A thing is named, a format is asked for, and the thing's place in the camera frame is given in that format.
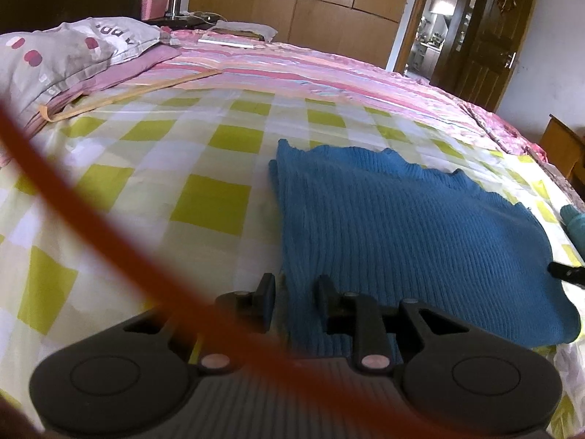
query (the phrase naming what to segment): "blue sweater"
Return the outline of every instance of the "blue sweater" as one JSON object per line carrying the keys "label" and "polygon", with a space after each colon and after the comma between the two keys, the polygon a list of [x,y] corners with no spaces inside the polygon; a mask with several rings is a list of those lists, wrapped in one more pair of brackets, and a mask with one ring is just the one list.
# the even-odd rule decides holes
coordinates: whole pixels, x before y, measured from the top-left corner
{"label": "blue sweater", "polygon": [[349,337],[322,331],[312,298],[320,274],[340,292],[387,305],[417,298],[527,347],[577,337],[577,309],[546,271],[542,226],[463,171],[426,170],[390,149],[305,152],[280,140],[270,175],[298,349],[350,353]]}

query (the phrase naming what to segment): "bed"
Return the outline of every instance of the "bed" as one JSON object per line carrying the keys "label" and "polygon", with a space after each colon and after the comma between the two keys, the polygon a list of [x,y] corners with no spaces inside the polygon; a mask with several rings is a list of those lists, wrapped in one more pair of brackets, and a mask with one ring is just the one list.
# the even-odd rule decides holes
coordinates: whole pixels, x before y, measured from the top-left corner
{"label": "bed", "polygon": [[[423,167],[461,169],[530,209],[555,261],[581,264],[559,223],[569,200],[539,164],[545,153],[494,114],[345,57],[281,43],[212,45],[199,42],[203,33],[173,32],[179,56],[66,110],[193,72],[221,74],[48,123],[32,141],[141,249],[186,281],[201,279],[192,287],[210,300],[253,290],[282,266],[268,162],[283,138],[304,150],[392,148]],[[0,170],[0,273],[0,390],[33,419],[27,384],[40,360],[153,305],[47,209],[14,162]],[[563,287],[583,318],[581,290]],[[563,380],[555,437],[585,425],[583,338],[540,349]]]}

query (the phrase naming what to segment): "red polka dot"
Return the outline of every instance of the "red polka dot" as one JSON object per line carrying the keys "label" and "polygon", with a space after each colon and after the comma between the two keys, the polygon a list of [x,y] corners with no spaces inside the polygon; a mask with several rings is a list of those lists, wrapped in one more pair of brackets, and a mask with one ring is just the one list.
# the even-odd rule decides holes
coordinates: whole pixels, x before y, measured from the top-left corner
{"label": "red polka dot", "polygon": [[35,51],[33,49],[24,55],[24,60],[32,67],[36,68],[40,63],[43,62],[43,57],[40,55],[39,51]]}
{"label": "red polka dot", "polygon": [[24,44],[24,38],[20,38],[17,42],[15,42],[12,46],[12,49],[18,49]]}
{"label": "red polka dot", "polygon": [[99,47],[99,44],[95,38],[86,38],[86,46],[88,49],[96,49]]}

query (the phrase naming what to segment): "yellow strap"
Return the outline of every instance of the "yellow strap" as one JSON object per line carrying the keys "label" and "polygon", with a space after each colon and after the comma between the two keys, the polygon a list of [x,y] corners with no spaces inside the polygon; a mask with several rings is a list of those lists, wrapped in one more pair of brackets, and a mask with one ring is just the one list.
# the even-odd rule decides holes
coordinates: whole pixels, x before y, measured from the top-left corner
{"label": "yellow strap", "polygon": [[165,89],[166,87],[176,86],[178,84],[182,84],[183,82],[189,82],[190,80],[196,79],[203,79],[209,76],[215,76],[217,74],[221,74],[221,71],[218,70],[204,71],[196,74],[189,74],[188,76],[184,76],[178,79],[162,80],[161,82],[157,82],[156,84],[152,84],[150,86],[136,87],[135,89],[131,89],[123,94],[118,94],[112,97],[108,97],[106,99],[100,99],[98,101],[92,102],[91,104],[87,104],[85,106],[69,110],[67,112],[61,112],[60,114],[57,114],[53,117],[49,116],[49,109],[47,108],[47,106],[41,105],[39,106],[39,113],[41,114],[42,118],[45,119],[47,122],[58,122],[60,120],[69,119],[71,117],[75,117],[76,115],[89,112],[90,110],[95,110],[106,105],[115,104],[116,102],[125,101],[126,99],[130,99],[131,97],[140,96],[148,92],[153,92],[153,90]]}

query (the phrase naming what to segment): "pink floral bedding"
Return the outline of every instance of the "pink floral bedding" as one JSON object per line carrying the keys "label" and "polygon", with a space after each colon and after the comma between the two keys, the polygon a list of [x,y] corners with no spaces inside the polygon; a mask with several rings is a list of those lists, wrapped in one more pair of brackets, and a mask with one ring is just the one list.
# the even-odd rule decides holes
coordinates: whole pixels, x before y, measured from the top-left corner
{"label": "pink floral bedding", "polygon": [[181,41],[182,54],[128,84],[178,78],[193,70],[221,69],[223,74],[202,79],[197,86],[265,90],[283,96],[364,105],[431,125],[484,149],[520,155],[526,154],[525,147],[530,146],[546,160],[540,147],[495,114],[437,87],[350,58],[285,43],[254,41],[253,48],[236,48],[199,42],[204,33],[174,31],[173,36]]}

